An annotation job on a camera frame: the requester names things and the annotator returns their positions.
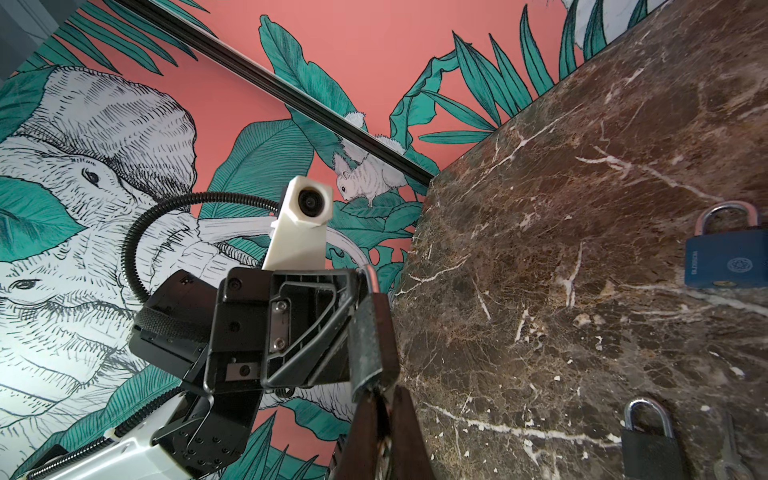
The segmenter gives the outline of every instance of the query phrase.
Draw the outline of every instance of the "black padlock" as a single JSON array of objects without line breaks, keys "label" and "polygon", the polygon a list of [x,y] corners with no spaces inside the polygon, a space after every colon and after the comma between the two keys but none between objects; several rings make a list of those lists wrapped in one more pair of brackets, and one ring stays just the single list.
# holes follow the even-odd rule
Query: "black padlock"
[{"label": "black padlock", "polygon": [[[640,404],[648,405],[661,417],[664,436],[636,432],[632,410]],[[624,455],[624,476],[637,480],[688,480],[683,453],[672,432],[672,421],[659,402],[648,398],[631,400],[624,407],[621,431],[621,453]]]}]

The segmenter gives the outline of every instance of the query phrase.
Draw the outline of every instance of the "black cable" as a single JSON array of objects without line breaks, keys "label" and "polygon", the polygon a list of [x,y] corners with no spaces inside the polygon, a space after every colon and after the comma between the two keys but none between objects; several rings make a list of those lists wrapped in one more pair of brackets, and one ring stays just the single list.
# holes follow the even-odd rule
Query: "black cable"
[{"label": "black cable", "polygon": [[170,389],[164,394],[158,396],[156,399],[149,402],[147,405],[141,407],[138,412],[134,413],[128,417],[125,422],[122,422],[120,425],[114,428],[114,436],[118,438],[124,437],[126,433],[135,429],[136,426],[142,423],[144,419],[146,419],[152,412],[160,408],[160,406],[162,406],[165,402],[172,399],[179,393],[182,393],[183,391],[184,389],[179,386],[174,389]]},{"label": "black cable", "polygon": [[93,442],[80,447],[74,452],[68,453],[67,455],[62,455],[54,461],[29,472],[27,474],[27,480],[40,480],[41,478],[45,478],[51,473],[57,472],[67,465],[75,463],[89,455],[93,455],[94,453],[108,447],[109,445],[112,445],[113,443],[114,440],[108,439],[107,437],[100,437],[95,439]]},{"label": "black cable", "polygon": [[139,240],[149,226],[158,218],[182,207],[189,207],[197,204],[240,204],[251,207],[263,208],[278,213],[280,205],[272,200],[253,195],[233,194],[231,192],[203,192],[199,194],[185,194],[179,197],[162,200],[160,203],[150,208],[139,216],[138,219],[128,229],[123,242],[122,262],[123,271],[128,281],[128,286],[136,298],[145,303],[149,300],[149,290],[144,288],[139,278],[139,271],[136,266],[136,252],[139,247]]}]

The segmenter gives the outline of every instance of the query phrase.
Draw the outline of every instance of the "screw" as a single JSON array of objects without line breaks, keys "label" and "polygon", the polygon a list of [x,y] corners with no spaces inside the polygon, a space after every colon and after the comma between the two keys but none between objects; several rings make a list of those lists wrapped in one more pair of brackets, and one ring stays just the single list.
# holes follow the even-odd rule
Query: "screw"
[{"label": "screw", "polygon": [[288,310],[288,302],[285,300],[281,300],[277,303],[275,303],[275,311],[278,313],[282,313]]}]

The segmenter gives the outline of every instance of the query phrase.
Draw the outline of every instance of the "white squirrel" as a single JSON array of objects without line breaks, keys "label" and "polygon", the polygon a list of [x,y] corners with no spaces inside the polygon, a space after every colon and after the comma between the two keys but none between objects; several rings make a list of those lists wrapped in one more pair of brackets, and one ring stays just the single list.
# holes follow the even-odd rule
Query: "white squirrel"
[{"label": "white squirrel", "polygon": [[[365,116],[363,113],[354,111],[347,114],[344,119],[350,124],[362,128]],[[376,135],[375,139],[400,154],[406,152],[397,140],[385,135]],[[350,201],[357,197],[365,197],[368,199],[368,206],[372,207],[374,198],[393,188],[404,187],[408,184],[403,172],[384,163],[347,139],[343,138],[341,145],[349,159],[358,164],[352,170],[341,155],[333,155],[333,169],[339,176],[336,179],[336,186],[344,200]]]}]

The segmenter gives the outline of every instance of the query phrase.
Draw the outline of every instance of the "key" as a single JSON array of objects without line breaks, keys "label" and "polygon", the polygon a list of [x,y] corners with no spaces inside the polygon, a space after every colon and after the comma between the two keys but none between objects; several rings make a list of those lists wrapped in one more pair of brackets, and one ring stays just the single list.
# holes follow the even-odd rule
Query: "key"
[{"label": "key", "polygon": [[725,439],[720,450],[720,460],[715,462],[714,471],[717,480],[755,480],[752,472],[741,462],[741,455],[736,449],[736,433],[733,430],[733,417],[725,412],[723,415]]}]

